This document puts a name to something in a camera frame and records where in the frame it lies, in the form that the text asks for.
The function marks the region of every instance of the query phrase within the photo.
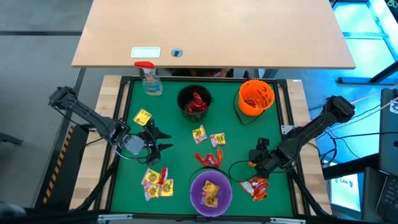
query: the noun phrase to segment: purple bowl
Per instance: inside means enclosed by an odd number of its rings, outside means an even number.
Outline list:
[[[216,208],[211,208],[200,204],[201,193],[203,192],[202,188],[205,186],[206,180],[209,180],[213,184],[220,187],[220,190],[217,193],[218,206]],[[206,217],[217,217],[224,214],[231,204],[232,186],[224,174],[217,171],[206,171],[201,173],[192,182],[190,198],[193,207],[198,211],[198,213]]]

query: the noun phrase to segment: gray floor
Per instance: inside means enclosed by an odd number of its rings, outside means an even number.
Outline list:
[[[91,0],[2,0],[0,30],[82,30]],[[363,5],[338,3],[335,14],[343,32],[378,32],[372,15]],[[32,206],[40,179],[50,156],[61,116],[47,106],[57,86],[73,86],[78,70],[70,64],[79,37],[0,36],[0,131],[24,140],[22,146],[0,144],[0,200],[25,207]],[[330,95],[358,99],[384,86],[337,85],[340,76],[371,77],[394,59],[383,40],[347,39],[357,65],[355,70],[280,70],[277,78],[303,80],[308,106],[325,102]],[[132,68],[88,69],[80,100],[95,107],[103,75],[135,74]],[[314,86],[324,86],[317,92]],[[378,105],[379,96],[358,103],[357,113]],[[311,111],[316,117],[320,111]],[[347,134],[378,131],[379,115],[335,132]],[[370,141],[347,139],[358,156],[378,150],[378,138]],[[332,147],[328,138],[317,141],[322,152]],[[337,161],[355,158],[338,143]]]

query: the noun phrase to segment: light wooden desk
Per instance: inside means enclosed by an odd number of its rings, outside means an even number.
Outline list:
[[[327,0],[94,0],[72,66],[131,67],[133,47],[158,67],[355,68]]]
[[[119,92],[120,81],[121,76],[108,75],[104,77],[95,109],[97,113],[101,114],[102,116],[113,117],[116,98],[118,97]],[[308,113],[307,101],[305,99],[302,82],[300,80],[287,80],[287,85],[295,125],[303,126],[310,121],[310,115]],[[120,118],[122,117],[124,112],[127,89],[128,88],[126,87],[124,88],[123,97],[121,100],[121,107],[119,111]],[[286,109],[287,107],[284,103],[285,96],[281,87],[279,88],[279,93],[282,113],[284,116],[284,121],[286,123],[288,121]],[[98,134],[90,133],[88,136],[88,142],[98,138]],[[79,206],[98,183],[101,166],[104,160],[105,149],[105,141],[99,141],[86,147],[83,159],[81,161],[81,166],[70,208],[76,208],[77,206]],[[315,200],[322,206],[322,208],[329,214],[331,214],[329,198],[326,192],[325,182],[323,180],[322,168],[320,165],[317,150],[312,146],[305,145],[302,148],[300,155],[306,186],[308,187]],[[295,188],[295,192],[297,198],[298,212],[300,214],[304,214],[301,194],[297,186]],[[103,190],[99,206],[100,208],[104,208],[107,194],[108,185],[106,185]]]

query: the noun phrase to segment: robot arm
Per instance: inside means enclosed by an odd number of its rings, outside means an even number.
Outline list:
[[[171,138],[155,127],[155,121],[149,120],[143,127],[145,131],[138,134],[129,134],[130,127],[126,124],[104,117],[80,102],[76,93],[70,87],[58,87],[50,96],[49,105],[56,110],[72,110],[81,118],[93,125],[98,134],[113,147],[119,146],[127,149],[133,154],[138,154],[143,147],[148,149],[148,157],[145,163],[153,166],[160,161],[160,152],[173,146],[172,144],[157,144],[157,139]]]
[[[288,169],[300,154],[303,145],[319,136],[327,127],[345,123],[354,116],[355,107],[342,96],[331,96],[323,111],[304,127],[291,130],[287,139],[274,150],[268,151],[269,141],[259,138],[255,150],[249,151],[249,160],[256,164],[258,177],[269,178],[277,167]]]

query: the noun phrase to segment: green mat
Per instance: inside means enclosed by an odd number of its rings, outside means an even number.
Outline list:
[[[141,185],[147,166],[133,160],[120,159],[111,205],[112,212],[198,214],[191,205],[188,180],[202,165],[193,155],[196,152],[203,156],[208,153],[216,155],[216,149],[209,139],[200,144],[195,144],[193,140],[192,130],[199,128],[201,124],[204,125],[208,136],[225,133],[226,145],[221,146],[224,159],[220,167],[225,172],[228,172],[232,163],[248,159],[248,151],[255,148],[258,137],[270,139],[270,148],[281,141],[276,103],[255,122],[249,125],[239,122],[233,109],[233,97],[241,83],[164,81],[162,84],[161,96],[149,96],[145,94],[140,81],[134,82],[127,125],[131,127],[132,133],[142,131],[133,118],[140,108],[144,108],[152,113],[155,125],[162,132],[172,136],[171,139],[158,140],[158,143],[171,143],[174,146],[162,151],[162,160],[151,168],[157,172],[160,172],[163,166],[169,168],[168,178],[174,179],[174,196],[153,198],[147,202]],[[179,91],[191,84],[205,86],[214,98],[207,116],[199,122],[184,118],[177,106]],[[125,149],[122,153],[125,156],[132,156]],[[254,169],[246,163],[238,164],[232,170],[235,179],[245,179],[253,174]],[[280,217],[293,215],[286,174],[270,176],[268,197],[259,202],[253,202],[251,196],[238,183],[233,182],[232,187],[233,199],[224,215]]]

